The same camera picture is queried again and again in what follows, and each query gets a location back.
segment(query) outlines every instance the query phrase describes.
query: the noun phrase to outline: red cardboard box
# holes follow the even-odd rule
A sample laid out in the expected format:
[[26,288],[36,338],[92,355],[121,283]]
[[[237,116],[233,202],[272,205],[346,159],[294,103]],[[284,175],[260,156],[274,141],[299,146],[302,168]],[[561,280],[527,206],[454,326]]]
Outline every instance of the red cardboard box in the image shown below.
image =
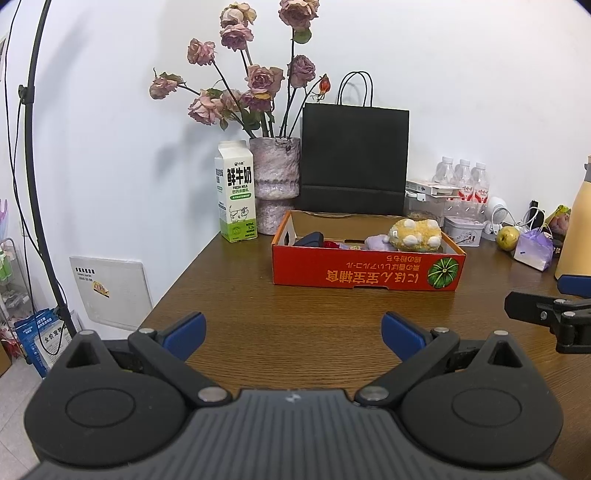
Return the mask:
[[359,248],[367,237],[387,233],[400,219],[299,210],[288,212],[272,242],[273,282],[301,287],[455,290],[466,253],[445,233],[437,253],[293,246],[312,232],[322,232],[325,240],[345,242]]

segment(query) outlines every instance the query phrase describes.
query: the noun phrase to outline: stuffed toy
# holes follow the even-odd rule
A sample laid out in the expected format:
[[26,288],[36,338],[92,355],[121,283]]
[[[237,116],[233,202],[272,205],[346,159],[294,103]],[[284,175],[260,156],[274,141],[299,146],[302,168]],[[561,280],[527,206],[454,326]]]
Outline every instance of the stuffed toy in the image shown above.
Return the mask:
[[441,246],[441,229],[435,220],[405,218],[394,224],[384,241],[403,251],[436,252]]

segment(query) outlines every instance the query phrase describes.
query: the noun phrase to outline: white box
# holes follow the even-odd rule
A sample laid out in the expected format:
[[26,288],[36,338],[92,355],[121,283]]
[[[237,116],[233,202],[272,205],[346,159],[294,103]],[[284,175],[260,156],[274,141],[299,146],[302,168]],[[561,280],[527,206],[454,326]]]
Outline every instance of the white box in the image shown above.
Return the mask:
[[459,188],[425,180],[407,180],[407,190],[424,193],[432,197],[459,197]]
[[254,159],[246,141],[220,142],[215,163],[222,236],[229,242],[256,238]]

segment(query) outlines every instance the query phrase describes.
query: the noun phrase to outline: white electrical panel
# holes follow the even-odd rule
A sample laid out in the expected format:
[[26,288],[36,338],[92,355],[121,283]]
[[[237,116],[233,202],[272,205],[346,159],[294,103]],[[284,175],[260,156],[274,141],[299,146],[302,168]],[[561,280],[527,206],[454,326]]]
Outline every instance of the white electrical panel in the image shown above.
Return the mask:
[[152,310],[141,262],[70,257],[70,264],[93,322],[136,330]]

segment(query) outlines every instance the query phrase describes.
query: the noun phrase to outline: blue gripper pad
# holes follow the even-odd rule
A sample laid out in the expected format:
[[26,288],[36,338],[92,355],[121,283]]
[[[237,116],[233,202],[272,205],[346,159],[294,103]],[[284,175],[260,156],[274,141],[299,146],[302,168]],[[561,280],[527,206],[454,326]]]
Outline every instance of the blue gripper pad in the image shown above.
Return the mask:
[[558,279],[558,291],[565,295],[591,298],[591,277],[586,275],[562,275]]
[[382,318],[382,340],[403,362],[430,342],[431,334],[394,312]]
[[202,346],[207,332],[203,313],[191,313],[158,334],[158,343],[183,362]]

